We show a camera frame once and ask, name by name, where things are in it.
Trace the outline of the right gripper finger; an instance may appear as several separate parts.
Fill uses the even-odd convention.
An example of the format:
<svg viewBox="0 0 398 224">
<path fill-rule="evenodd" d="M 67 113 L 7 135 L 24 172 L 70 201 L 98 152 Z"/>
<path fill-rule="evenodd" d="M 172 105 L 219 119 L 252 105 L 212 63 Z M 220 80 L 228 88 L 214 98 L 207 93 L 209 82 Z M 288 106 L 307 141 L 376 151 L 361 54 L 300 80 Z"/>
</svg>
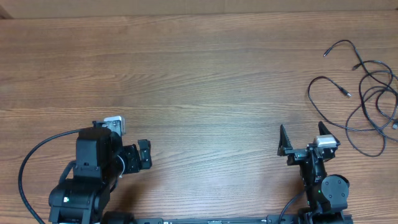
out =
<svg viewBox="0 0 398 224">
<path fill-rule="evenodd" d="M 279 139 L 279 146 L 277 150 L 278 156 L 286 156 L 290 154 L 293 150 L 293 147 L 290 143 L 289 137 L 286 133 L 285 127 L 283 124 L 280 126 L 280 139 Z"/>
<path fill-rule="evenodd" d="M 323 135 L 331 135 L 331 132 L 327 129 L 322 121 L 318 122 L 318 130 L 321 136 Z"/>
</svg>

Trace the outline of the black USB cable long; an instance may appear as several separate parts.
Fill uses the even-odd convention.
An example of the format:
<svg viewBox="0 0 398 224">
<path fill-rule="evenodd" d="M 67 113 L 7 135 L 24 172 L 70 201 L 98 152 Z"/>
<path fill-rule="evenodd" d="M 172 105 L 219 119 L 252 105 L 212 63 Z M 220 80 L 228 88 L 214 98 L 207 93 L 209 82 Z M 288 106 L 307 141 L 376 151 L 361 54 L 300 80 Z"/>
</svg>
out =
<svg viewBox="0 0 398 224">
<path fill-rule="evenodd" d="M 393 112 L 391 115 L 387 115 L 385 114 L 379 107 L 379 99 L 381 98 L 381 96 L 385 93 L 391 93 L 394 95 L 395 97 L 395 108 L 393 109 Z M 370 117 L 369 113 L 368 113 L 368 109 L 366 107 L 366 103 L 368 100 L 370 100 L 374 95 L 376 95 L 376 99 L 375 99 L 375 107 L 376 110 L 387 119 L 387 121 L 382 124 L 382 125 L 378 125 L 376 124 Z M 381 87 L 381 86 L 374 86 L 369 88 L 368 90 L 366 90 L 364 93 L 360 93 L 359 94 L 359 98 L 361 100 L 360 105 L 354 109 L 351 114 L 348 116 L 347 120 L 346 120 L 346 124 L 345 126 L 348 127 L 349 122 L 351 120 L 351 118 L 356 114 L 356 112 L 361 109 L 363 111 L 364 117 L 366 118 L 366 120 L 368 121 L 369 125 L 371 126 L 371 128 L 369 129 L 354 129 L 354 128 L 346 128 L 345 129 L 345 134 L 347 137 L 347 140 L 349 141 L 349 143 L 351 144 L 351 146 L 353 147 L 353 149 L 355 149 L 356 151 L 358 151 L 360 154 L 366 156 L 366 157 L 379 157 L 383 154 L 383 152 L 386 149 L 387 146 L 387 140 L 391 140 L 394 142 L 397 142 L 397 138 L 393 138 L 388 136 L 385 132 L 384 132 L 384 128 L 388 125 L 390 125 L 391 123 L 393 125 L 397 126 L 397 91 L 392 89 L 392 88 L 388 88 L 388 87 Z M 355 145 L 354 141 L 352 140 L 351 136 L 350 136 L 350 132 L 377 132 L 379 135 L 382 136 L 382 148 L 380 149 L 380 151 L 376 154 L 368 154 L 365 151 L 363 151 L 362 149 L 360 149 L 357 145 Z"/>
</svg>

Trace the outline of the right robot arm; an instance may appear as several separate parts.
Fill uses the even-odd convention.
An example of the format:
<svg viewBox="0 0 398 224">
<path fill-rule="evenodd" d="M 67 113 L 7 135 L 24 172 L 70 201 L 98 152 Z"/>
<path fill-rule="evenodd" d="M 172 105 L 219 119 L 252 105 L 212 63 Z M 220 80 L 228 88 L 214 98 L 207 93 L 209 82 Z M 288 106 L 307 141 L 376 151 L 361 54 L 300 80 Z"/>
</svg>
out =
<svg viewBox="0 0 398 224">
<path fill-rule="evenodd" d="M 294 196 L 278 217 L 278 223 L 353 223 L 351 215 L 345 215 L 348 208 L 349 180 L 342 175 L 328 175 L 325 162 L 335 157 L 340 142 L 326 128 L 318 123 L 319 135 L 303 149 L 294 149 L 284 125 L 280 126 L 278 156 L 287 157 L 287 165 L 299 166 L 304 189 Z M 301 195 L 307 196 L 308 206 L 298 210 L 296 215 L 285 212 Z"/>
</svg>

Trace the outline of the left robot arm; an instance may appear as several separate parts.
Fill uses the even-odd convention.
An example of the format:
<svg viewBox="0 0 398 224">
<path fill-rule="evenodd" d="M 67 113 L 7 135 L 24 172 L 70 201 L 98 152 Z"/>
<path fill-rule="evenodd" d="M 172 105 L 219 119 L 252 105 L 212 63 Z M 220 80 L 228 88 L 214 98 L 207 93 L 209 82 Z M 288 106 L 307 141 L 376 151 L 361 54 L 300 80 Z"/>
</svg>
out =
<svg viewBox="0 0 398 224">
<path fill-rule="evenodd" d="M 76 139 L 76 159 L 50 193 L 49 221 L 100 223 L 120 176 L 151 167 L 149 140 L 125 146 L 122 137 L 108 128 L 82 129 Z"/>
</svg>

